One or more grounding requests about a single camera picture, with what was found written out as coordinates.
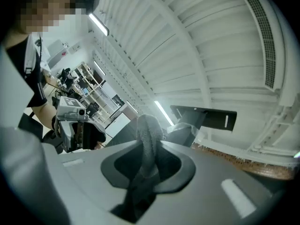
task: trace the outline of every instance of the white corrugated ceiling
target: white corrugated ceiling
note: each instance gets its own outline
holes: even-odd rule
[[[170,105],[236,111],[233,132],[202,127],[203,144],[264,158],[253,143],[278,94],[264,87],[262,43],[244,0],[100,0],[95,15],[110,36],[94,27],[94,59],[139,113],[166,128],[155,99],[174,122]],[[299,125],[289,127],[275,149],[264,151],[266,162],[289,165],[299,132]]]

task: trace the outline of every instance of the ceiling light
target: ceiling light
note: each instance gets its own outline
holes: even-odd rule
[[[95,17],[92,13],[89,14],[90,19],[100,28],[100,30],[104,33],[105,36],[109,35],[109,30],[105,25]]]
[[[155,101],[156,106],[160,109],[160,111],[163,113],[163,115],[165,116],[165,118],[168,120],[168,122],[171,124],[171,126],[174,126],[174,123],[172,122],[172,120],[169,118],[168,114],[164,111],[163,107],[161,106],[161,104],[158,101]]]
[[[295,154],[294,158],[300,158],[300,151]]]
[[[102,70],[101,67],[96,63],[96,61],[94,61],[94,63],[95,63],[96,66],[100,69],[101,73],[103,73],[103,75],[106,76],[105,72],[103,72],[103,70]]]
[[[136,109],[135,109],[135,108],[134,108],[134,107],[133,107],[133,106],[130,104],[130,102],[128,102],[128,101],[126,101],[126,102],[127,102],[127,103],[128,103],[128,105],[129,105],[129,106],[131,106],[131,107],[132,107],[132,109],[133,109],[133,110],[135,110],[135,111],[136,111],[136,113],[138,114],[138,111],[137,111],[137,110],[136,110]]]

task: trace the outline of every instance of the vent grille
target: vent grille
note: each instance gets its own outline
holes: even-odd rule
[[[264,9],[259,2],[259,0],[247,0],[249,5],[251,6],[255,17],[258,21],[258,25],[260,31],[262,33],[262,39],[265,50],[265,86],[270,89],[274,88],[275,82],[275,72],[276,72],[276,53],[275,53],[275,45],[272,35],[272,30],[264,12]]]

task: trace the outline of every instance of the black t-shirt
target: black t-shirt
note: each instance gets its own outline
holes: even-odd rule
[[[15,65],[16,69],[19,71],[21,76],[25,79],[25,71],[24,71],[24,63],[25,63],[25,52],[27,46],[27,40],[9,48],[7,53]],[[36,52],[36,65],[29,74],[29,76],[25,79],[26,83],[31,87],[34,92],[34,96],[29,102],[27,107],[39,107],[47,102],[47,99],[43,92],[43,87],[41,84],[41,68],[40,68],[40,57]]]

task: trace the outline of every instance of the gray plastic surface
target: gray plastic surface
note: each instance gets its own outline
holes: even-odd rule
[[[53,182],[76,224],[89,224],[89,219],[95,221],[94,217],[85,217],[87,220],[84,220],[79,215],[85,211],[96,217],[101,214],[103,224],[121,221],[109,210],[123,202],[126,190],[112,187],[101,173],[100,166],[107,156],[135,143],[132,141],[101,150],[60,156],[53,148],[44,145]],[[258,209],[269,200],[270,192],[264,186],[229,162],[174,143],[162,143],[189,156],[195,163],[196,174],[180,192],[157,195],[137,224],[223,225],[240,222],[237,211],[221,188],[221,182],[226,179],[234,180]],[[78,163],[63,166],[63,163],[70,161]]]

